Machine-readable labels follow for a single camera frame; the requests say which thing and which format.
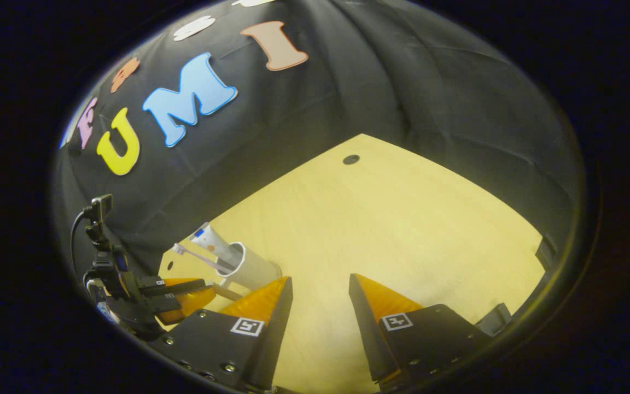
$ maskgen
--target blue letter m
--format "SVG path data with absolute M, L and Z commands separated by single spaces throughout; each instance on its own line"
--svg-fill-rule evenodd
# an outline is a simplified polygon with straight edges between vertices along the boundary
M 179 92 L 158 88 L 150 93 L 142 106 L 157 120 L 168 147 L 176 145 L 186 134 L 186 128 L 175 124 L 172 117 L 190 125 L 198 123 L 194 96 L 201 103 L 199 112 L 202 115 L 213 114 L 237 96 L 236 88 L 225 86 L 215 75 L 208 64 L 210 57 L 210 53 L 202 53 L 184 65 L 179 75 Z

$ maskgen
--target toothpaste tube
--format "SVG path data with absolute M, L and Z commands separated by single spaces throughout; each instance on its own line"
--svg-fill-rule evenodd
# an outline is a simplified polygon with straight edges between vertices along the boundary
M 208 222 L 203 223 L 203 226 L 193 234 L 190 241 L 208 250 L 208 252 L 213 253 L 215 256 L 218 256 L 223 262 L 230 264 L 233 269 L 237 268 L 242 260 L 242 254 L 230 247 L 230 245 L 212 229 L 211 224 Z

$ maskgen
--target cup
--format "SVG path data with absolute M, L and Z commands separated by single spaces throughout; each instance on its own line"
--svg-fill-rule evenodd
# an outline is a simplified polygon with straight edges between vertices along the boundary
M 238 283 L 254 291 L 282 277 L 281 267 L 264 260 L 260 255 L 247 249 L 242 242 L 232 242 L 230 247 L 239 251 L 242 255 L 240 264 L 232 269 L 230 264 L 223 262 L 220 257 L 215 263 L 224 269 L 215 270 L 218 276 L 223 277 L 221 287 L 227 288 L 232 282 Z

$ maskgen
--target black cloth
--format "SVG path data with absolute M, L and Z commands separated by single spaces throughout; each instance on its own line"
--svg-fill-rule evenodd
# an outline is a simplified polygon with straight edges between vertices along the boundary
M 107 225 L 135 267 L 156 274 L 162 253 L 288 171 L 365 133 L 444 165 L 504 200 L 558 249 L 567 239 L 582 182 L 567 122 L 500 52 L 436 13 L 407 2 L 302 0 L 258 7 L 223 2 L 186 15 L 117 59 L 90 92 L 98 97 L 93 133 L 79 130 L 58 152 L 52 179 L 55 224 L 68 248 L 73 218 L 97 195 L 111 193 Z M 181 42 L 173 32 L 210 15 L 217 21 Z M 279 72 L 240 31 L 280 20 L 307 62 Z M 201 53 L 233 102 L 183 124 L 172 148 L 142 104 L 156 88 L 178 90 L 183 65 Z M 138 70 L 115 93 L 115 70 L 132 57 Z M 88 101 L 80 102 L 85 107 Z M 127 107 L 140 156 L 123 176 L 110 172 L 96 145 Z M 77 275 L 94 250 L 75 238 Z

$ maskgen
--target light wood surface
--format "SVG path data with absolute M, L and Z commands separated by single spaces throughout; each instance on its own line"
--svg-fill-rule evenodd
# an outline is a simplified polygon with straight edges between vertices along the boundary
M 359 162 L 343 164 L 352 154 Z M 504 202 L 441 165 L 363 134 L 211 223 L 225 240 L 243 242 L 293 278 L 273 384 L 300 392 L 378 391 L 348 297 L 351 273 L 423 306 L 446 304 L 475 323 L 500 302 L 517 311 L 544 272 L 534 255 L 540 234 Z M 188 235 L 181 245 L 211 257 Z M 207 264 L 172 250 L 159 275 L 220 280 Z M 230 289 L 248 292 L 236 284 Z M 230 303 L 217 297 L 207 309 Z

